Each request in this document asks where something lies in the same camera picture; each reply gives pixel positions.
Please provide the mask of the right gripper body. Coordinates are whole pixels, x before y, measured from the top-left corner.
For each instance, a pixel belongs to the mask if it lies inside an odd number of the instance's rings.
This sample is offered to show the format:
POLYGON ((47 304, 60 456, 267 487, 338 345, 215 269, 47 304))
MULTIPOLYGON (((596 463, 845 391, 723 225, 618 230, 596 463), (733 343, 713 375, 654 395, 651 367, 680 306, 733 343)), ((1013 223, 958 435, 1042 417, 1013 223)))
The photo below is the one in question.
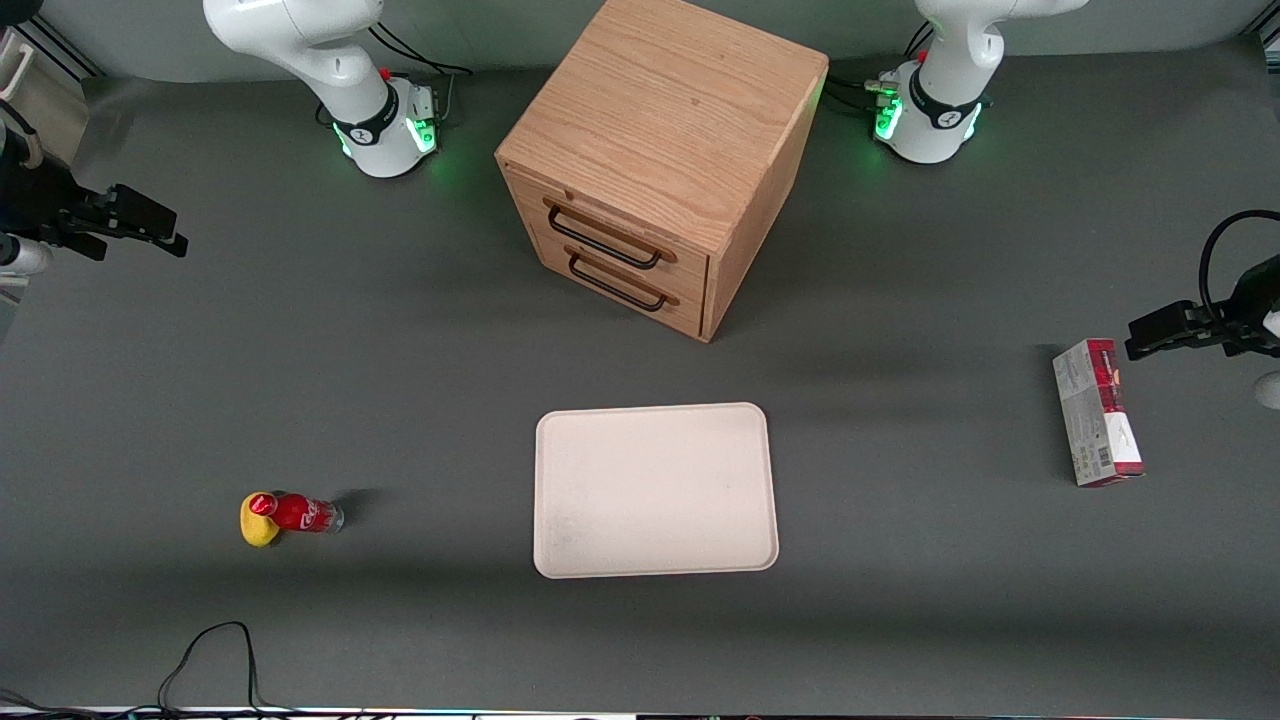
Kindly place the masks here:
POLYGON ((36 168, 26 167, 26 159, 24 150, 3 151, 3 232, 104 260, 108 243, 90 233, 96 227, 99 195, 79 186, 56 159, 47 158, 36 168))

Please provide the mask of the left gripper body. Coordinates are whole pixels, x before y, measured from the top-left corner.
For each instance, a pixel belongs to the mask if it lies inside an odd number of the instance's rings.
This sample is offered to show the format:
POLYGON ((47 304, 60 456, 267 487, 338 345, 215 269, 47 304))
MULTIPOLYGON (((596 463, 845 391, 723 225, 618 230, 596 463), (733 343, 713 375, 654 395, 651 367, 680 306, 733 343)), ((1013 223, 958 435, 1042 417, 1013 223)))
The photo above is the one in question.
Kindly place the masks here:
POLYGON ((1236 354, 1279 357, 1279 255, 1244 272, 1228 299, 1228 328, 1236 354))

